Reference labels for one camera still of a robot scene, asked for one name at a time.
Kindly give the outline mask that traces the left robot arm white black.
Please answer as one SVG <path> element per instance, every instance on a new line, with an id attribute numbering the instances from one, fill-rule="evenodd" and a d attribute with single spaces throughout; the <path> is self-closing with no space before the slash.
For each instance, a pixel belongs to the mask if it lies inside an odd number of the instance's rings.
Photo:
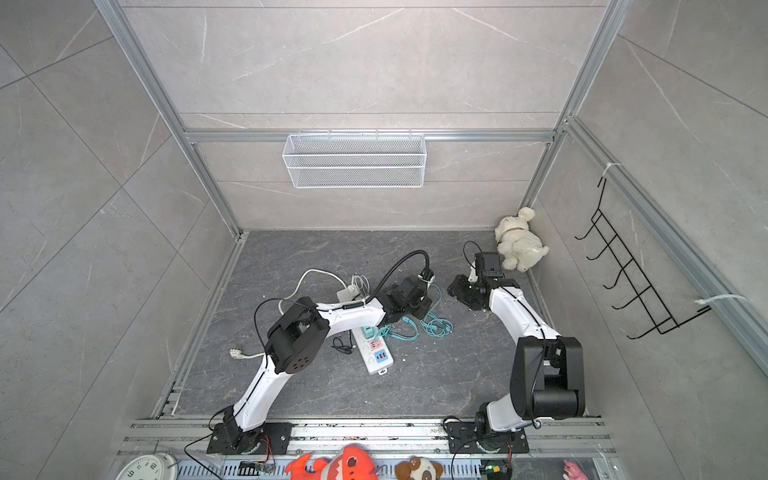
<path id="1" fill-rule="evenodd" d="M 254 450 L 267 414 L 291 376 L 315 359 L 325 339 L 344 331 L 379 327 L 430 310 L 430 282 L 411 275 L 366 298 L 316 303 L 302 297 L 270 328 L 259 370 L 242 397 L 224 410 L 214 427 L 210 453 L 236 455 Z"/>

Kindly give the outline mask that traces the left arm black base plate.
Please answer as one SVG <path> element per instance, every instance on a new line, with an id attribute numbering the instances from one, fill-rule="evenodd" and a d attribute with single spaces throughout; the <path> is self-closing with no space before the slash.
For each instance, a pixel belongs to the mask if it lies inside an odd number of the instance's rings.
<path id="1" fill-rule="evenodd" d="M 236 423 L 219 423 L 214 427 L 206 448 L 207 454 L 233 455 L 285 455 L 293 424 L 289 422 L 265 423 L 252 431 L 242 431 Z"/>

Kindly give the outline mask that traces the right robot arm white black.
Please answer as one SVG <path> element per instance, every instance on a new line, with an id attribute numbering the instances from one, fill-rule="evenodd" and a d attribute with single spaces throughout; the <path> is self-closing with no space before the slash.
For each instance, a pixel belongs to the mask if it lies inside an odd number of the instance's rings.
<path id="1" fill-rule="evenodd" d="M 458 275 L 448 294 L 473 311 L 488 310 L 514 341 L 508 393 L 475 414 L 479 441 L 513 435 L 541 419 L 581 417 L 586 409 L 583 347 L 537 314 L 517 283 L 508 278 L 498 253 L 480 251 L 469 275 Z"/>

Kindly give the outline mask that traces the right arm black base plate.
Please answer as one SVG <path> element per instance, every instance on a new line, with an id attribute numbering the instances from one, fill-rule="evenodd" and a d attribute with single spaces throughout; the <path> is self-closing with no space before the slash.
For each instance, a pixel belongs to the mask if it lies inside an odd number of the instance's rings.
<path id="1" fill-rule="evenodd" d="M 449 417 L 441 422 L 451 454 L 518 455 L 530 452 L 524 431 L 481 434 L 474 422 Z"/>

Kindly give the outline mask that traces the white USB charger adapter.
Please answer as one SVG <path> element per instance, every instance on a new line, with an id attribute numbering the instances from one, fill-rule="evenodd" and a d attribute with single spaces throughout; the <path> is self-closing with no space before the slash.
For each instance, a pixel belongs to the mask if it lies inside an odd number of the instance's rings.
<path id="1" fill-rule="evenodd" d="M 348 285 L 337 292 L 337 299 L 340 303 L 346 303 L 355 300 L 360 295 L 360 290 L 356 285 Z"/>

